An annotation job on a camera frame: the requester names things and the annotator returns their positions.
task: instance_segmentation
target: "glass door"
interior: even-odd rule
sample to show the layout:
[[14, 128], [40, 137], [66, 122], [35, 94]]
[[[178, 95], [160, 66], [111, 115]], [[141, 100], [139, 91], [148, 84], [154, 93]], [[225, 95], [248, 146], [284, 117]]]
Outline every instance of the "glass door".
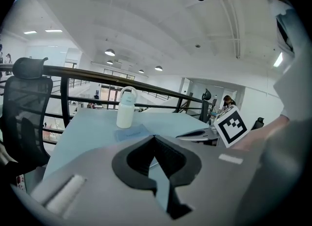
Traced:
[[[107, 101], [108, 97], [109, 97], [109, 88], [102, 87], [100, 99]], [[102, 107], [104, 109], [107, 109], [107, 104], [103, 104]]]
[[[117, 94], [116, 90], [109, 90], [109, 98], [108, 98], [108, 100], [109, 101], [116, 101], [116, 94]], [[114, 104], [109, 104], [108, 105], [108, 109], [114, 109], [114, 108], [115, 108]]]
[[120, 102], [120, 91], [117, 91], [117, 93], [116, 93], [116, 101]]

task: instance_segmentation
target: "light blue table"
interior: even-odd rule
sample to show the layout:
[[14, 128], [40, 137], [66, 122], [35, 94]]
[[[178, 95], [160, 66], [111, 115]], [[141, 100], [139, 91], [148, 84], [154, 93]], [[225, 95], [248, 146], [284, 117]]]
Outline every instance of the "light blue table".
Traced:
[[[61, 135], [47, 165], [44, 178], [88, 150], [122, 144], [122, 142], [117, 142], [115, 137], [115, 131], [120, 130], [116, 125], [116, 119], [117, 111], [79, 110]], [[132, 126], [140, 124], [143, 124], [151, 134], [171, 137], [208, 127], [206, 123], [182, 113], [135, 112]], [[168, 179], [160, 166], [153, 167], [149, 177], [157, 181], [156, 197], [166, 208]]]

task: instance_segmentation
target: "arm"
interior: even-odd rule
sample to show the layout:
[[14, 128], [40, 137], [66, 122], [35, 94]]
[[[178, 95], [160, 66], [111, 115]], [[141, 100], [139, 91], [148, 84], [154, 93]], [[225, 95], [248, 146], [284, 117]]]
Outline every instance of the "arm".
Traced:
[[240, 149], [240, 150], [249, 150], [251, 144], [259, 139], [266, 139], [275, 131], [279, 130], [286, 126], [289, 122], [289, 119], [284, 115], [280, 115], [277, 119], [273, 122], [269, 123], [268, 125], [250, 131], [244, 138], [234, 144], [233, 149]]

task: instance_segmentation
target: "chair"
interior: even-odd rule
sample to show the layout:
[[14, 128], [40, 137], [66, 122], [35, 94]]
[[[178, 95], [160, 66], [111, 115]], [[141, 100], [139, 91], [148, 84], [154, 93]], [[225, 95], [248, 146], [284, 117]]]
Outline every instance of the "chair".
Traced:
[[1, 129], [7, 153], [17, 161], [6, 165], [6, 173], [15, 177], [48, 163], [42, 139], [42, 125], [53, 81], [42, 76], [48, 60], [20, 58], [13, 65], [14, 76], [4, 88]]
[[264, 120], [264, 118], [258, 118], [256, 120], [256, 122], [254, 123], [251, 130], [256, 130], [256, 129], [262, 128], [264, 125], [263, 120]]

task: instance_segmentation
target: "white water bottle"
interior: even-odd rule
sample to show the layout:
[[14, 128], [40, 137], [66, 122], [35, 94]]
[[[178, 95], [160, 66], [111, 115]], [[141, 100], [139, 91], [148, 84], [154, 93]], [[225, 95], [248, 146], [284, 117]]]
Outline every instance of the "white water bottle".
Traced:
[[[125, 92], [127, 89], [133, 90], [136, 95], [134, 96], [131, 92]], [[121, 101], [118, 105], [116, 124], [119, 128], [127, 129], [131, 126], [133, 115], [135, 113], [137, 90], [132, 86], [127, 86], [121, 90], [120, 96]]]

